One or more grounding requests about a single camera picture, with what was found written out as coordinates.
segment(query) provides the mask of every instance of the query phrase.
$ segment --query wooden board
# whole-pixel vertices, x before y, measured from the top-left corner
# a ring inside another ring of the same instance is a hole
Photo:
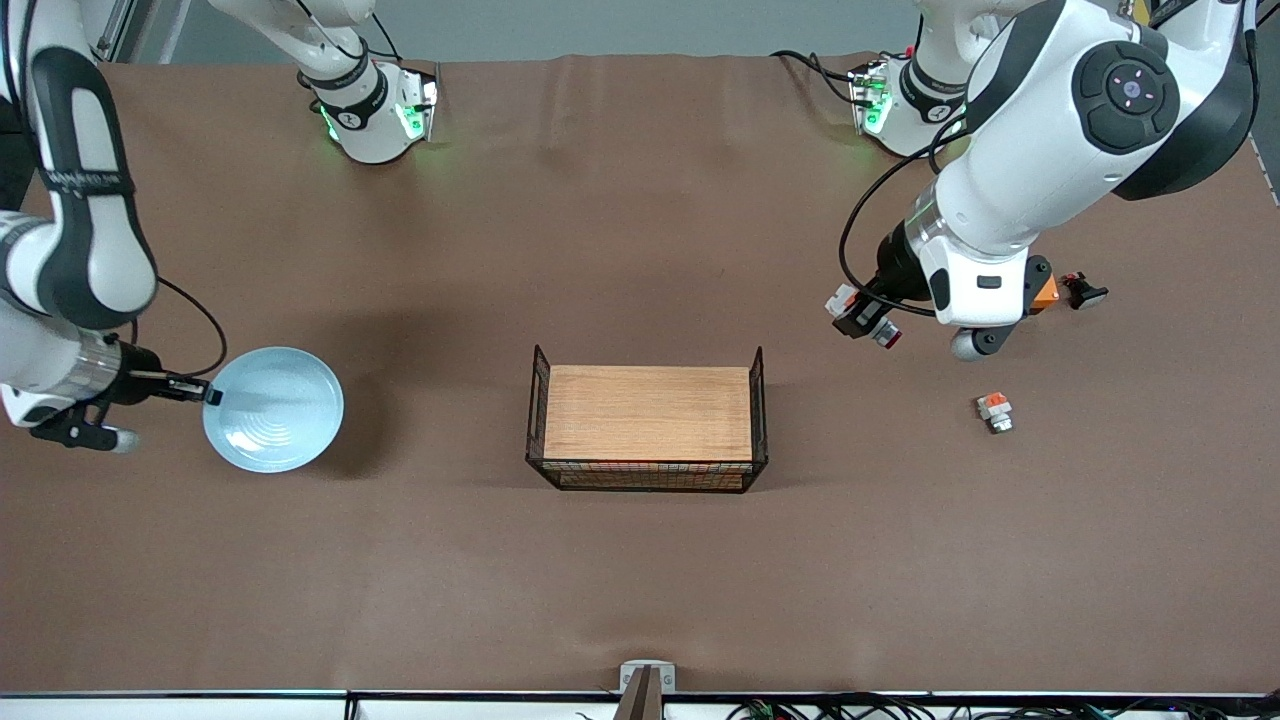
[[[553,365],[543,455],[750,460],[748,369]]]

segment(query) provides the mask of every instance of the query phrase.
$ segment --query circular button panel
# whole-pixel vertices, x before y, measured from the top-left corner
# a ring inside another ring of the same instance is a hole
[[[1075,65],[1075,109],[1091,143],[1112,155],[1146,147],[1178,119],[1169,65],[1137,42],[1103,42]]]
[[[1114,68],[1107,79],[1111,104],[1129,113],[1143,115],[1160,106],[1164,88],[1155,81],[1151,68],[1137,63],[1124,63]]]

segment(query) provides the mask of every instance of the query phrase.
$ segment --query green led light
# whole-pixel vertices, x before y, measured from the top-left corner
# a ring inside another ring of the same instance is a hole
[[[320,106],[320,117],[324,118],[324,124],[329,128],[329,137],[333,138],[334,142],[339,142],[338,129],[333,127],[333,119],[329,118],[329,111],[324,109],[324,105]]]
[[[879,132],[884,127],[884,118],[893,108],[893,97],[888,92],[881,95],[879,101],[867,109],[867,132]]]
[[[407,135],[410,140],[422,137],[422,113],[415,110],[412,106],[406,108],[403,105],[397,105],[396,109],[399,110],[401,124],[404,126],[404,135]]]

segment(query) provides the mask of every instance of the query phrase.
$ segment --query metal bracket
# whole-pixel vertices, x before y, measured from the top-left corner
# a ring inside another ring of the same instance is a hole
[[[881,118],[884,115],[884,104],[888,97],[887,63],[873,60],[863,70],[849,72],[849,96],[854,100],[864,100],[876,105],[873,109],[861,105],[851,105],[854,111],[854,129],[863,135],[868,127],[879,131]]]
[[[1005,341],[1012,334],[1018,323],[1030,316],[1036,296],[1039,295],[1044,283],[1053,278],[1053,266],[1043,255],[1032,255],[1027,259],[1027,274],[1023,286],[1023,316],[1011,325],[998,328],[960,328],[951,338],[951,354],[966,363],[980,360],[995,355],[1005,346]]]
[[[435,106],[440,101],[440,64],[435,64],[435,74],[410,68],[401,68],[399,72],[403,76],[399,104],[403,106],[404,132],[431,142]]]
[[[658,673],[658,679],[662,680],[658,685],[662,688],[662,694],[671,694],[676,692],[676,664],[667,662],[666,660],[628,660],[622,664],[618,669],[618,692],[625,693],[627,689],[627,683],[631,682],[631,675],[637,673],[645,665],[653,666]]]

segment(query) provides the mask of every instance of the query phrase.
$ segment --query orange gripper part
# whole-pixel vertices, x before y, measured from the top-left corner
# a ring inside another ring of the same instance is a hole
[[[1032,300],[1032,314],[1044,310],[1050,305],[1059,301],[1061,296],[1057,292],[1057,279],[1050,277],[1044,281],[1044,287],[1036,293],[1036,300]]]

